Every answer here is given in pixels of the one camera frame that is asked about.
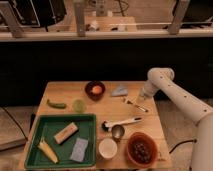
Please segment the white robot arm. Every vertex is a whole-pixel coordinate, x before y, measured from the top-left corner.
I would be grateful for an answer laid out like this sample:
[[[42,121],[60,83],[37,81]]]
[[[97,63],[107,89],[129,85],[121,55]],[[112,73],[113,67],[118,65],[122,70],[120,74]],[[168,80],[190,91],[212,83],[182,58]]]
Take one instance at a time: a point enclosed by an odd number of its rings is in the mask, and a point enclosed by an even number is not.
[[[197,126],[190,171],[213,171],[213,107],[173,82],[171,68],[151,68],[139,96],[153,97],[161,90]]]

